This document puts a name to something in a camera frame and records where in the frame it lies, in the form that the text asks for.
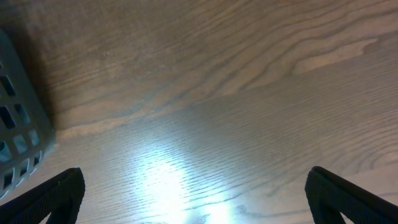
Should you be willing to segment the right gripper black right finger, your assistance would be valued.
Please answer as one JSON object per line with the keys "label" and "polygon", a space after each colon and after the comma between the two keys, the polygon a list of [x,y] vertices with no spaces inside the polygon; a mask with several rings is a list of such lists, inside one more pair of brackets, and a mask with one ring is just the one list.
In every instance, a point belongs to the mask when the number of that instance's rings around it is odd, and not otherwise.
{"label": "right gripper black right finger", "polygon": [[305,193],[315,223],[397,223],[397,206],[320,167],[312,167]]}

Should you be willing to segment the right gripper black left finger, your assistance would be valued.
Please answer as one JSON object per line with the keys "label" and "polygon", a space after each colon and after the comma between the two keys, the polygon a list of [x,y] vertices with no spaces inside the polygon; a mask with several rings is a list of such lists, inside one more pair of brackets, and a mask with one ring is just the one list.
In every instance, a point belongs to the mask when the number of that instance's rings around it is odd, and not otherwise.
{"label": "right gripper black left finger", "polygon": [[1,205],[1,224],[76,223],[85,194],[80,168],[70,168]]}

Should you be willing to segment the grey plastic lattice basket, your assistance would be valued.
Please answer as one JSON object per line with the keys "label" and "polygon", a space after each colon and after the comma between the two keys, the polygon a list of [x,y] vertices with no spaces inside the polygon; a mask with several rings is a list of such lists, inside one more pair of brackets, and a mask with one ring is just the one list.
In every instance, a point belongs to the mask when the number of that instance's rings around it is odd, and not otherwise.
{"label": "grey plastic lattice basket", "polygon": [[1,199],[38,169],[54,144],[51,121],[1,31]]}

